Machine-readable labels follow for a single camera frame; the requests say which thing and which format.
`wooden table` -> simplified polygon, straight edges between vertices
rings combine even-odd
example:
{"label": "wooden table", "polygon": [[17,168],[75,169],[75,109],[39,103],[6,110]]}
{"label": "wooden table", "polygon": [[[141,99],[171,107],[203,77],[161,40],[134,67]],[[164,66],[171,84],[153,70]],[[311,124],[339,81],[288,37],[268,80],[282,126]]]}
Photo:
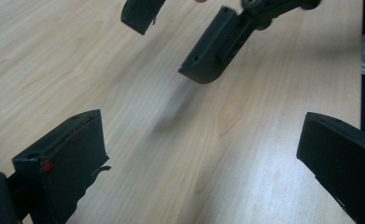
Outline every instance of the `wooden table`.
{"label": "wooden table", "polygon": [[0,0],[1,172],[99,108],[112,169],[68,223],[352,223],[296,150],[308,111],[358,127],[361,1],[279,17],[208,85],[177,69],[225,2],[168,0],[145,36],[123,4]]}

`light wood tabletop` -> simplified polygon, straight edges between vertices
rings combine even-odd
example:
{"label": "light wood tabletop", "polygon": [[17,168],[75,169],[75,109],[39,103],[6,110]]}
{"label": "light wood tabletop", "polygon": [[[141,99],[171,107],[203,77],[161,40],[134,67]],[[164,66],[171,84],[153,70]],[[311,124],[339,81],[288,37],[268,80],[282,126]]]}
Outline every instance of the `light wood tabletop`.
{"label": "light wood tabletop", "polygon": [[359,126],[361,1],[280,16],[206,85],[177,70],[238,1],[167,0],[144,36],[124,3],[0,0],[0,172],[101,109],[112,169],[68,223],[353,223],[296,150],[308,111]]}

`wood grain surface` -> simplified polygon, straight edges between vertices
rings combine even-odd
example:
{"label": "wood grain surface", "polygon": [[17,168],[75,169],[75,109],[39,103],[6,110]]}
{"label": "wood grain surface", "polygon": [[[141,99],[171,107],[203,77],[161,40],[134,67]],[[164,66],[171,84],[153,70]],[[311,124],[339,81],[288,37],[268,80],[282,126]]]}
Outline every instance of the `wood grain surface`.
{"label": "wood grain surface", "polygon": [[98,108],[112,169],[68,223],[353,223],[296,150],[308,111],[359,126],[361,1],[280,16],[211,84],[178,74],[236,2],[167,0],[141,36],[122,0],[0,0],[0,171]]}

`black clamp jaw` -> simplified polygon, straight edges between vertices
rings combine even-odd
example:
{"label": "black clamp jaw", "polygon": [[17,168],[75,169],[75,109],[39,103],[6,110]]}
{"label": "black clamp jaw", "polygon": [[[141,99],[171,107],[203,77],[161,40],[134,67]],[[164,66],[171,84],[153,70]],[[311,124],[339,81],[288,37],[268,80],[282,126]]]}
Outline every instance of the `black clamp jaw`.
{"label": "black clamp jaw", "polygon": [[[144,34],[165,0],[127,0],[121,20]],[[217,79],[255,30],[264,30],[272,20],[294,8],[316,8],[320,0],[242,0],[244,11],[223,7],[205,30],[179,72],[206,84]]]}
{"label": "black clamp jaw", "polygon": [[13,158],[16,173],[0,173],[0,223],[65,223],[103,170],[105,153],[100,110],[66,120]]}
{"label": "black clamp jaw", "polygon": [[308,113],[297,157],[354,221],[365,224],[365,129]]}

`red mark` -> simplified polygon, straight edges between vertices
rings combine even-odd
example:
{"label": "red mark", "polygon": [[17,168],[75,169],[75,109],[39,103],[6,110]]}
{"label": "red mark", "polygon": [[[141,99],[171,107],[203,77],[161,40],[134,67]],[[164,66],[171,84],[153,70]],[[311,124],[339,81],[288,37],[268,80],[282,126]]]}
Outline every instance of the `red mark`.
{"label": "red mark", "polygon": [[55,165],[54,161],[51,160],[43,161],[42,172],[49,172],[51,169],[53,169],[54,165]]}

